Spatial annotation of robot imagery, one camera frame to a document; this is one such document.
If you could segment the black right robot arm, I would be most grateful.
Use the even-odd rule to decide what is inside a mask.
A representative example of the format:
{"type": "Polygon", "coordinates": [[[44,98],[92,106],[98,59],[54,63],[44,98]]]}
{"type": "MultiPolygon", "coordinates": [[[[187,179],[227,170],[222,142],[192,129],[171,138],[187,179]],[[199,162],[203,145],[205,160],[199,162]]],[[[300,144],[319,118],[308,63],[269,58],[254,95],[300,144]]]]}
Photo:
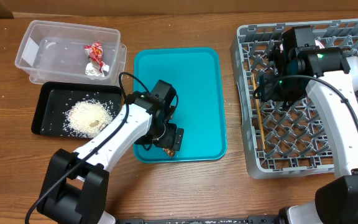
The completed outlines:
{"type": "Polygon", "coordinates": [[[307,96],[323,122],[336,176],[313,201],[282,208],[275,222],[358,223],[358,58],[320,48],[310,26],[297,26],[282,34],[269,59],[273,72],[260,77],[254,98],[289,107],[307,96]]]}

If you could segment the brown food scrap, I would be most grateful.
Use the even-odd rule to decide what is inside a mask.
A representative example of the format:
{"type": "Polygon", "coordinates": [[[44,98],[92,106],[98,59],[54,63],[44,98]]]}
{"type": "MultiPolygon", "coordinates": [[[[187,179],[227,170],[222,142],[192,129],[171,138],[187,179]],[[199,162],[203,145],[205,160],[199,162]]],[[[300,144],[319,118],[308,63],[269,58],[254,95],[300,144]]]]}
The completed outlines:
{"type": "Polygon", "coordinates": [[[174,157],[174,156],[175,156],[175,151],[172,150],[172,149],[163,148],[163,151],[164,151],[169,157],[174,157]]]}

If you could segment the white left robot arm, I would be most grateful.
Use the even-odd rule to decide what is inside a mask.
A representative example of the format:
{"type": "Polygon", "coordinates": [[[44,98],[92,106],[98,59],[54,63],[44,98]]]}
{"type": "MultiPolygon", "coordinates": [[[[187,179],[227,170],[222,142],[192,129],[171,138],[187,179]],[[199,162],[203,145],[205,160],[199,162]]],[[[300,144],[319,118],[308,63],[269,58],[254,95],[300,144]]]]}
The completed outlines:
{"type": "Polygon", "coordinates": [[[59,149],[51,158],[39,199],[29,209],[57,223],[116,223],[105,211],[109,175],[133,145],[180,150],[184,130],[170,123],[178,95],[159,80],[152,90],[135,91],[113,121],[74,152],[59,149]]]}

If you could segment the red snack wrapper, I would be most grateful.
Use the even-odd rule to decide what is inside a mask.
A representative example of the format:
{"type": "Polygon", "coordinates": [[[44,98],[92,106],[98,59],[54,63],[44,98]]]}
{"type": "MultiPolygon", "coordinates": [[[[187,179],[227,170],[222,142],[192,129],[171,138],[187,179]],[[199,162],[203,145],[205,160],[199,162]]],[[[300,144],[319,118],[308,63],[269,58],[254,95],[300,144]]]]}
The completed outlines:
{"type": "Polygon", "coordinates": [[[102,61],[102,45],[99,42],[95,42],[91,45],[84,46],[84,50],[93,66],[101,72],[104,65],[104,62],[102,61]]]}

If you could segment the pink bowl with rice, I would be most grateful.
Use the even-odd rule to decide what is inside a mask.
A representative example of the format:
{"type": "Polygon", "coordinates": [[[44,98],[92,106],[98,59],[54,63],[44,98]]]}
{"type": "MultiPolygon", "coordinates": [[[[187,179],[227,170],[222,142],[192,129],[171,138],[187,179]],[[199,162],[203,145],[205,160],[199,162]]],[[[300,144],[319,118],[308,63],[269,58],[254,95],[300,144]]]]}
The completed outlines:
{"type": "Polygon", "coordinates": [[[314,42],[315,42],[315,45],[318,46],[320,49],[324,49],[324,48],[325,48],[325,46],[324,46],[320,41],[315,40],[314,42]]]}

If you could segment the wooden chopstick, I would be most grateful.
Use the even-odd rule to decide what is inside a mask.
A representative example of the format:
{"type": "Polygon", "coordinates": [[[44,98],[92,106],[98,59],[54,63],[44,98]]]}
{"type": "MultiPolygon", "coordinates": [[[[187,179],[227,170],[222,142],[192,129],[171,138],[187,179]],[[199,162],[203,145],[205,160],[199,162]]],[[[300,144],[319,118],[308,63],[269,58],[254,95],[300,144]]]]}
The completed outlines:
{"type": "MultiPolygon", "coordinates": [[[[256,83],[255,83],[255,75],[252,75],[252,86],[253,86],[253,93],[255,93],[256,90],[256,83]]],[[[258,119],[258,124],[259,124],[259,131],[260,131],[260,136],[261,136],[261,141],[262,141],[262,149],[265,149],[265,135],[264,135],[264,129],[263,129],[263,124],[262,124],[262,117],[260,114],[260,108],[259,108],[259,100],[256,99],[254,97],[254,105],[255,105],[255,109],[257,112],[257,119],[258,119]]]]}

